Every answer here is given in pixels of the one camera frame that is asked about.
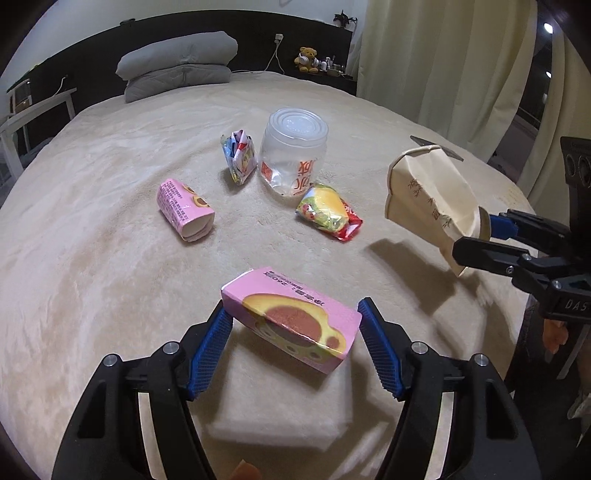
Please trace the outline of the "person's right hand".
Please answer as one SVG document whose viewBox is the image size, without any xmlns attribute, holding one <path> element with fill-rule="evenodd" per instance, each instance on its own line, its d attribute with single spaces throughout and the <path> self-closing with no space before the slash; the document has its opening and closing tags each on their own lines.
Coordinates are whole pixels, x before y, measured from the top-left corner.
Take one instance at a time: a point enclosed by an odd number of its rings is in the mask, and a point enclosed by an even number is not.
<svg viewBox="0 0 591 480">
<path fill-rule="evenodd" d="M 564 322 L 550 319 L 544 320 L 543 344 L 551 354 L 556 354 L 567 341 L 568 330 Z"/>
</svg>

